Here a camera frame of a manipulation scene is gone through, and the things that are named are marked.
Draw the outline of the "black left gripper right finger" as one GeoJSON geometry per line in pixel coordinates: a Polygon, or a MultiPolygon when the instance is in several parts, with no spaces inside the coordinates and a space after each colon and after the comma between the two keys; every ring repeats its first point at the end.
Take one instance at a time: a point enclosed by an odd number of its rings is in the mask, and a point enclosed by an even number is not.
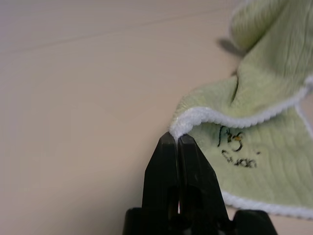
{"type": "Polygon", "coordinates": [[[209,220],[228,220],[216,173],[191,136],[179,138],[178,154],[181,212],[190,218],[203,212],[209,220]]]}

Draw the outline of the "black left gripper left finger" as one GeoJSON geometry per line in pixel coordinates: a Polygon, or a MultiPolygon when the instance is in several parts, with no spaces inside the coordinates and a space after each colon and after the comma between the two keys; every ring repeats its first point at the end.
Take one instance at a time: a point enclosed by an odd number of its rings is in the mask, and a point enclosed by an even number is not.
{"type": "Polygon", "coordinates": [[[179,202],[176,142],[170,133],[162,135],[146,167],[142,207],[176,213],[179,202]]]}

